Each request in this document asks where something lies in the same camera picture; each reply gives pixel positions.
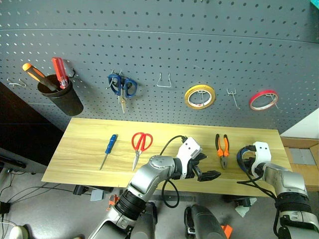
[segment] tape roll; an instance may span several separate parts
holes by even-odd
[[[274,98],[272,99],[272,101],[269,104],[267,104],[265,106],[261,106],[261,107],[254,107],[253,106],[253,102],[256,99],[258,99],[259,97],[270,96],[270,95],[273,95]],[[266,91],[261,91],[261,92],[255,94],[252,98],[250,98],[249,106],[254,111],[264,111],[264,110],[269,109],[270,107],[274,106],[277,102],[278,102],[278,94],[277,94],[277,92],[273,91],[273,90],[266,90]]]
[[[204,103],[196,104],[196,103],[193,103],[189,100],[193,94],[195,94],[195,93],[203,94],[204,92],[209,94],[209,99],[207,101],[205,101]],[[196,85],[196,86],[189,88],[186,91],[184,100],[185,100],[185,104],[188,107],[195,109],[195,110],[201,110],[201,109],[204,109],[204,108],[210,106],[215,101],[215,91],[213,88],[211,88],[208,85]]]

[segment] red tape roll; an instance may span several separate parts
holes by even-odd
[[[261,96],[269,95],[269,94],[275,96],[275,98],[274,98],[269,104],[267,104],[267,105],[265,105],[265,106],[261,106],[261,107],[254,107],[254,106],[253,106],[253,102],[254,102],[257,98],[259,98],[259,97],[261,97]],[[265,91],[261,91],[261,92],[255,94],[252,98],[250,98],[250,100],[249,100],[249,106],[250,106],[250,108],[251,108],[252,110],[254,110],[254,111],[264,111],[264,110],[269,109],[270,107],[274,106],[275,103],[277,103],[277,102],[278,102],[278,94],[277,94],[277,92],[276,92],[276,91],[273,91],[273,90],[265,90]]]

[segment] red scissors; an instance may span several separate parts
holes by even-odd
[[[138,141],[138,144],[135,146],[134,145],[134,139],[137,135],[140,135],[140,139]],[[151,142],[150,144],[145,148],[145,142],[146,142],[146,137],[150,137],[151,139]],[[133,166],[132,166],[132,171],[134,171],[137,163],[138,163],[138,160],[139,160],[139,156],[142,154],[142,152],[144,152],[145,150],[147,150],[151,144],[153,142],[153,136],[151,136],[149,133],[142,133],[142,132],[138,132],[136,134],[133,135],[132,137],[132,146],[133,148],[135,149],[135,157],[134,157],[134,161],[133,161]]]

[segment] blue scissors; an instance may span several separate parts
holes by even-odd
[[[121,77],[119,74],[116,74],[116,73],[109,75],[108,78],[109,78],[111,89],[115,93],[115,95],[118,96],[119,104],[121,104],[122,111],[125,114],[125,108],[126,108],[125,98],[131,98],[136,94],[136,91],[138,89],[138,84],[136,83],[136,81],[127,77]],[[134,86],[133,92],[129,94],[129,89],[132,86]]]

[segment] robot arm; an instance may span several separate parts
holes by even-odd
[[[243,161],[247,151],[255,152],[256,157]],[[319,236],[319,223],[312,214],[301,174],[271,163],[269,147],[264,142],[255,142],[242,149],[237,161],[242,169],[245,164],[250,175],[262,177],[274,187],[277,195],[275,206],[279,210],[281,224],[278,231],[280,239],[313,239]]]
[[[179,148],[176,158],[161,155],[151,157],[148,163],[136,172],[118,202],[109,209],[105,219],[89,239],[99,239],[101,234],[117,235],[112,237],[115,239],[127,238],[140,214],[145,211],[147,201],[158,184],[164,180],[193,178],[195,174],[198,176],[198,181],[219,177],[220,173],[217,171],[205,173],[200,171],[197,165],[200,160],[206,158],[201,151],[199,144],[189,137]]]

